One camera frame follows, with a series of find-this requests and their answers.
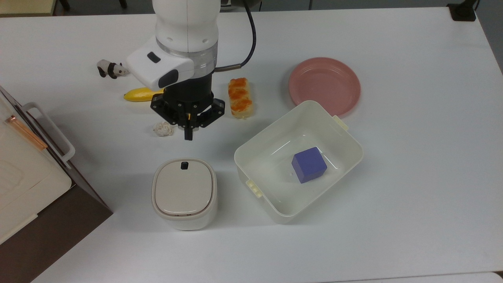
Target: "black cable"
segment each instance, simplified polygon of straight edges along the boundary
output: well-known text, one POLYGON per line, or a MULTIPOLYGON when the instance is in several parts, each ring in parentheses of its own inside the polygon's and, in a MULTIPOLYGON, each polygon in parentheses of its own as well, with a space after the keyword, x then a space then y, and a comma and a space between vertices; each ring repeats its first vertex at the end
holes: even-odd
POLYGON ((255 46, 257 45, 257 32, 255 30, 255 23, 253 22, 252 13, 250 11, 250 8, 248 7, 248 4, 246 3, 246 0, 243 1, 243 4, 244 4, 244 8, 246 10, 246 14, 248 14, 248 19, 249 19, 250 25, 251 25, 251 33, 253 36, 253 42, 251 44, 252 46, 251 46, 250 52, 248 54, 248 57, 246 57, 246 59, 241 64, 216 67, 215 70, 213 70, 214 72, 224 72, 224 71, 239 69, 239 68, 243 67, 244 65, 246 65, 246 63, 248 63, 248 61, 250 61, 250 59, 252 58, 251 56, 253 55, 253 52, 255 51, 255 46))

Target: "block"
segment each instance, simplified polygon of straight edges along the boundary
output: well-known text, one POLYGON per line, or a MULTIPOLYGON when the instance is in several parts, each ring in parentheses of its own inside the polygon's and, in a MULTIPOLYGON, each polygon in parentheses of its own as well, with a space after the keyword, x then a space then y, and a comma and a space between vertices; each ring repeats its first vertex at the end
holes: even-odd
POLYGON ((318 148, 311 148, 293 156, 292 166, 301 184, 321 177, 326 163, 318 148))

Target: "white rope knot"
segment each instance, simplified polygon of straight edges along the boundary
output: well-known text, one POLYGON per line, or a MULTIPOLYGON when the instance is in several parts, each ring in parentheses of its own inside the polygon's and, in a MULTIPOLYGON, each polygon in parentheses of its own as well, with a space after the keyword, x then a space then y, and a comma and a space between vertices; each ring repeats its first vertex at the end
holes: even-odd
POLYGON ((166 121, 155 124, 152 129, 158 136, 173 135, 173 127, 166 121))

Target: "toy bread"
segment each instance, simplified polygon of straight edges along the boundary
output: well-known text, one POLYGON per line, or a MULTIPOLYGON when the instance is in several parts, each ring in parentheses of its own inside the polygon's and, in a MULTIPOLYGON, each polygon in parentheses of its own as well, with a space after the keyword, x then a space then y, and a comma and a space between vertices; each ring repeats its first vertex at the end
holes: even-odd
POLYGON ((253 102, 250 98, 250 88, 246 78, 232 79, 228 85, 229 101, 232 116, 243 119, 253 114, 253 102))

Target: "pink plate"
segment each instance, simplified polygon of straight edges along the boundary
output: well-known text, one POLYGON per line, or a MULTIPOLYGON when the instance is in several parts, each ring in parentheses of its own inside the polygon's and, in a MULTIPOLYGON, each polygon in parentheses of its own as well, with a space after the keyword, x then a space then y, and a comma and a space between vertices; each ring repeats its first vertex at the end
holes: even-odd
POLYGON ((318 102, 330 115, 343 115, 360 98, 360 81, 355 72, 332 58, 308 59, 293 70, 288 83, 293 103, 318 102))

